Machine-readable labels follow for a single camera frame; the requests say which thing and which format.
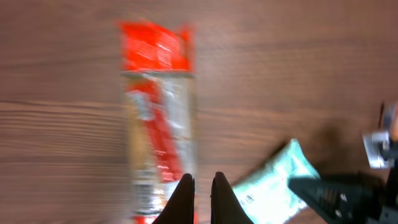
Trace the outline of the teal Kleenex tissue pack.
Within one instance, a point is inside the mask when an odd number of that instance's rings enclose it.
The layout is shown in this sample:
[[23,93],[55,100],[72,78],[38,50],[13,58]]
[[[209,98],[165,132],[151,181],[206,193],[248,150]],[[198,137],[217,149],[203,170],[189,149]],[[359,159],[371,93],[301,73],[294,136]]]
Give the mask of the teal Kleenex tissue pack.
[[289,179],[318,179],[316,169],[304,156],[297,139],[249,177],[233,186],[246,215],[256,224],[283,224],[307,207],[288,187]]

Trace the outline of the orange spaghetti package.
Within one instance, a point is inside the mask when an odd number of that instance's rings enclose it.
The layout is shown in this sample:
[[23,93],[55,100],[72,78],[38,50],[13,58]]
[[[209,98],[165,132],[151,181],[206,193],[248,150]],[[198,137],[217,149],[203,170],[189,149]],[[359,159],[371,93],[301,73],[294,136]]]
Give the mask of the orange spaghetti package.
[[121,74],[134,223],[152,223],[197,171],[192,29],[122,21]]

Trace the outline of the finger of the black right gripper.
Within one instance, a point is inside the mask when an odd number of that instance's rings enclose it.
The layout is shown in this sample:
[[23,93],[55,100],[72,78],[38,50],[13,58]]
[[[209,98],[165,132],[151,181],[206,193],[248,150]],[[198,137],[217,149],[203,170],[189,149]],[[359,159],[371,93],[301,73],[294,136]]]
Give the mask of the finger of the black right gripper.
[[293,177],[288,187],[324,221],[334,224],[361,224],[377,217],[384,193],[383,181],[369,174]]

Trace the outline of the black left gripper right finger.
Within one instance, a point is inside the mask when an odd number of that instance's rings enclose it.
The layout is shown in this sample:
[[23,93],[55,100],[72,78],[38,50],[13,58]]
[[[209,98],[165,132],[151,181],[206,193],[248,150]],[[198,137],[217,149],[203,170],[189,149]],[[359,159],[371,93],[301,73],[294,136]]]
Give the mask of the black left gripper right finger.
[[253,224],[222,172],[215,173],[211,186],[211,224]]

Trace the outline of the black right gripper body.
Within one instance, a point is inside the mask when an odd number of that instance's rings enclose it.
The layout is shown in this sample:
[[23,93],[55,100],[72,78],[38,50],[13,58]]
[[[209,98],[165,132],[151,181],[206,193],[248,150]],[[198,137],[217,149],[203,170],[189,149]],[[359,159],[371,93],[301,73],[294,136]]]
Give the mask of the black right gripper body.
[[390,170],[378,224],[397,224],[397,167]]

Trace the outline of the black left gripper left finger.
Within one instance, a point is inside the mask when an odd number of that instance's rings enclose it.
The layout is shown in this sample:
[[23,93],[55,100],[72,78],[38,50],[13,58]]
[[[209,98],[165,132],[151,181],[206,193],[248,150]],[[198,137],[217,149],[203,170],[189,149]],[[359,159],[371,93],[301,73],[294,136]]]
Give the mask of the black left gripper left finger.
[[184,174],[165,208],[152,224],[193,224],[195,181],[191,174]]

